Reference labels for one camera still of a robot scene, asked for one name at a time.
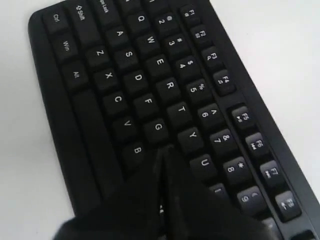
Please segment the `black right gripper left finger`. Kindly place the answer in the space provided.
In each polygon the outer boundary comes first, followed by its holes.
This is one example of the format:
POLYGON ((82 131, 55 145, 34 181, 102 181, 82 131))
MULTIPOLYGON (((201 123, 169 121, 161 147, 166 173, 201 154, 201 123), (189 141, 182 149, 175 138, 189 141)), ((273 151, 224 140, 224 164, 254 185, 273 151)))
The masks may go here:
POLYGON ((156 240, 160 236, 165 148, 149 151, 139 170, 99 206, 63 223, 55 240, 156 240))

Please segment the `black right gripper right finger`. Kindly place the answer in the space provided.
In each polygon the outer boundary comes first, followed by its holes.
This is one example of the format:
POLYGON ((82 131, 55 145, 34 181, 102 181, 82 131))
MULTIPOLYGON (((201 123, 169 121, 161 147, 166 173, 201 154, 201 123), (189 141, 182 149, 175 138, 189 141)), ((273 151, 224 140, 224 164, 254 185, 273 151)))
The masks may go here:
POLYGON ((161 149, 165 214, 172 240, 277 240, 263 222, 247 216, 204 186, 179 150, 161 149))

